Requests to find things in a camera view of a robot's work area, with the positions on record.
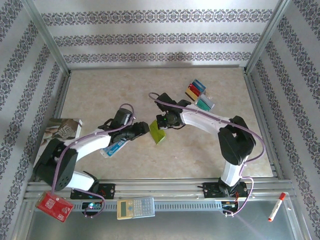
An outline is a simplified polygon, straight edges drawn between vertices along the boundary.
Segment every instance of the marble surface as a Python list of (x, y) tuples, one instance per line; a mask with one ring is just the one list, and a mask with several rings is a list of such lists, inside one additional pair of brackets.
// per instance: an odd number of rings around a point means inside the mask
[[(61, 117), (82, 119), (83, 136), (113, 118), (121, 104), (130, 103), (136, 121), (151, 124), (161, 111), (148, 93), (166, 92), (177, 102), (187, 100), (184, 92), (193, 79), (207, 87), (215, 103), (212, 113), (230, 118), (239, 115), (260, 134), (240, 68), (74, 70)], [(258, 142), (251, 156), (261, 149)], [(127, 143), (111, 158), (93, 152), (78, 161), (75, 169), (98, 179), (218, 178), (224, 164), (218, 137), (187, 125), (181, 130), (166, 130), (166, 139), (159, 145), (147, 133)], [(271, 177), (267, 155), (248, 164), (243, 175)]]

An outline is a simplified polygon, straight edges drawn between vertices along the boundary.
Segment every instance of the metal bracket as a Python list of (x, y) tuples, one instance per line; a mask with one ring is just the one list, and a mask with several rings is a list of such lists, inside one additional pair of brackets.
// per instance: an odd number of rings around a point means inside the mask
[[(97, 194), (104, 197), (104, 199), (112, 200), (115, 197), (116, 185), (113, 183), (99, 183)], [(93, 200), (100, 199), (97, 196), (92, 196), (81, 191), (72, 190), (70, 194), (70, 199), (73, 200)]]
[[(203, 196), (205, 199), (217, 199), (225, 198), (226, 196), (220, 191), (218, 182), (204, 182), (202, 184)], [(247, 184), (245, 182), (239, 182), (236, 187), (236, 191), (240, 198), (246, 198), (248, 196)]]

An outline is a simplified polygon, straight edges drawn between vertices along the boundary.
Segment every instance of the calculator display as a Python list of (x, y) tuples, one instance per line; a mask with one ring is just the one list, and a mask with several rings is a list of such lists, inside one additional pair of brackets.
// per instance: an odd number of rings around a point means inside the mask
[(126, 208), (126, 202), (121, 202), (121, 217), (127, 216), (127, 208)]

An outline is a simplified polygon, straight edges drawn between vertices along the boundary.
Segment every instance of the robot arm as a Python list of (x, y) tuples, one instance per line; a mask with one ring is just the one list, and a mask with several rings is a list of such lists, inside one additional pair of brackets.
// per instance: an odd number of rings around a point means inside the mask
[(157, 100), (181, 107), (187, 106), (188, 109), (196, 110), (196, 112), (194, 112), (155, 102), (158, 107), (165, 112), (164, 115), (156, 116), (159, 129), (192, 125), (207, 133), (218, 135), (221, 153), (226, 160), (223, 173), (219, 179), (219, 188), (226, 196), (232, 195), (232, 192), (237, 187), (240, 180), (242, 166), (251, 154), (256, 145), (256, 141), (250, 133), (244, 130), (213, 120), (212, 118), (199, 113), (204, 112), (208, 116), (213, 116), (226, 122), (235, 123), (248, 128), (243, 118), (235, 116), (230, 119), (217, 116), (199, 109), (197, 106), (186, 100), (181, 100), (176, 103), (166, 93), (161, 94)]
[(120, 108), (114, 119), (109, 119), (92, 132), (97, 135), (89, 136), (91, 135), (89, 134), (88, 138), (85, 139), (81, 137), (82, 140), (79, 142), (77, 141), (80, 138), (72, 140), (52, 139), (46, 146), (39, 160), (34, 163), (34, 174), (52, 186), (57, 162), (62, 151), (67, 146), (76, 143), (65, 152), (62, 158), (55, 190), (60, 191), (68, 187), (94, 193), (94, 189), (97, 189), (99, 181), (87, 172), (74, 171), (76, 163), (84, 156), (96, 150), (106, 148), (120, 140), (132, 141), (149, 132), (149, 126), (146, 122), (137, 122), (119, 131), (106, 132), (107, 130), (118, 129), (126, 125), (131, 117), (131, 111)]

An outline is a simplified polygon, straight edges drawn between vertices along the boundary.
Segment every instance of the purple cable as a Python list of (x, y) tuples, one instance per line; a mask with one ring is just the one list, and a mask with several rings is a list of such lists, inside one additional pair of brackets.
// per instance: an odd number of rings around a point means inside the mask
[[(81, 142), (83, 140), (86, 140), (86, 139), (94, 137), (94, 136), (105, 135), (105, 134), (108, 134), (108, 133), (113, 133), (113, 132), (120, 131), (120, 130), (124, 129), (126, 126), (130, 125), (131, 123), (133, 123), (133, 121), (135, 119), (134, 107), (129, 103), (124, 103), (124, 104), (122, 104), (120, 106), (120, 108), (122, 108), (123, 106), (129, 106), (131, 108), (131, 110), (132, 110), (132, 116), (131, 116), (130, 120), (127, 122), (126, 125), (123, 125), (123, 126), (121, 126), (119, 128), (116, 128), (116, 129), (107, 130), (107, 131), (101, 131), (101, 132), (95, 132), (95, 133), (88, 134), (86, 136), (82, 136), (82, 137), (78, 138), (76, 141), (70, 143), (68, 146), (65, 147), (65, 149), (62, 151), (62, 153), (61, 153), (61, 155), (59, 157), (59, 160), (58, 160), (58, 162), (56, 164), (54, 177), (53, 177), (53, 182), (52, 182), (52, 189), (51, 189), (51, 194), (52, 195), (55, 193), (56, 184), (57, 184), (57, 180), (58, 180), (59, 169), (60, 169), (60, 166), (61, 166), (62, 159), (63, 159), (63, 157), (64, 157), (64, 155), (65, 155), (65, 153), (66, 153), (66, 151), (68, 149), (70, 149), (71, 147), (75, 146), (77, 143), (79, 143), (79, 142)], [(104, 207), (106, 205), (106, 200), (105, 200), (105, 198), (103, 196), (95, 194), (95, 193), (91, 193), (91, 192), (86, 192), (86, 191), (83, 191), (83, 190), (80, 190), (80, 189), (77, 189), (77, 191), (80, 191), (80, 192), (83, 192), (83, 193), (88, 193), (90, 195), (94, 195), (94, 196), (99, 197), (99, 198), (101, 198), (103, 200), (103, 202), (104, 202), (103, 207), (101, 208), (101, 210), (97, 214), (95, 214), (93, 216), (90, 216), (91, 218), (99, 215), (103, 211), (103, 209), (104, 209)]]
[(254, 161), (254, 160), (257, 160), (257, 159), (261, 158), (261, 157), (265, 154), (265, 152), (266, 152), (266, 145), (265, 145), (264, 140), (263, 140), (258, 134), (256, 134), (254, 131), (251, 131), (251, 130), (248, 129), (248, 128), (245, 128), (245, 127), (243, 127), (243, 126), (240, 126), (240, 125), (238, 125), (238, 124), (235, 124), (235, 123), (232, 123), (232, 122), (229, 122), (229, 121), (225, 121), (225, 120), (220, 119), (220, 118), (215, 117), (215, 116), (211, 116), (210, 114), (205, 113), (205, 112), (203, 112), (203, 111), (198, 111), (198, 110), (196, 110), (196, 109), (192, 109), (192, 108), (188, 108), (188, 107), (184, 107), (184, 106), (177, 106), (177, 105), (174, 105), (174, 104), (170, 104), (170, 103), (166, 103), (166, 102), (157, 100), (157, 99), (154, 98), (152, 95), (156, 95), (156, 96), (159, 97), (159, 94), (156, 93), (156, 92), (150, 92), (150, 93), (149, 93), (149, 98), (151, 98), (152, 100), (154, 100), (155, 102), (157, 102), (157, 103), (159, 103), (159, 104), (166, 105), (166, 106), (173, 107), (173, 108), (177, 108), (177, 109), (188, 110), (188, 111), (191, 111), (191, 112), (194, 112), (194, 113), (199, 113), (199, 114), (204, 115), (204, 116), (206, 116), (206, 117), (208, 117), (208, 118), (211, 118), (211, 119), (213, 119), (213, 120), (215, 120), (215, 121), (218, 121), (218, 122), (221, 122), (221, 123), (224, 123), (224, 124), (228, 124), (228, 125), (231, 125), (231, 126), (233, 126), (233, 127), (238, 128), (238, 129), (244, 130), (244, 131), (252, 134), (253, 136), (255, 136), (255, 137), (261, 142), (262, 152), (261, 152), (258, 156), (254, 157), (254, 158), (251, 158), (251, 159), (249, 159), (249, 160), (247, 160), (247, 161), (245, 161), (245, 162), (243, 163), (241, 169), (240, 169), (240, 172), (239, 172), (240, 178), (242, 178), (242, 179), (250, 179), (250, 180), (252, 181), (251, 189), (250, 189), (250, 191), (249, 191), (248, 196), (247, 196), (246, 199), (244, 200), (242, 206), (241, 206), (237, 211), (235, 211), (235, 212), (233, 212), (233, 213), (231, 213), (231, 214), (228, 214), (228, 216), (233, 216), (233, 215), (239, 213), (239, 212), (245, 207), (245, 205), (247, 204), (247, 202), (248, 202), (248, 200), (249, 200), (249, 197), (250, 197), (250, 195), (251, 195), (251, 193), (252, 193), (252, 191), (253, 191), (253, 189), (254, 189), (254, 180), (253, 180), (253, 178), (252, 178), (252, 177), (249, 177), (249, 176), (243, 176), (243, 177), (242, 177), (241, 174), (242, 174), (242, 172), (243, 172), (243, 170), (244, 170), (244, 168), (245, 168), (245, 166), (246, 166), (246, 163), (250, 163), (250, 162), (252, 162), (252, 161)]

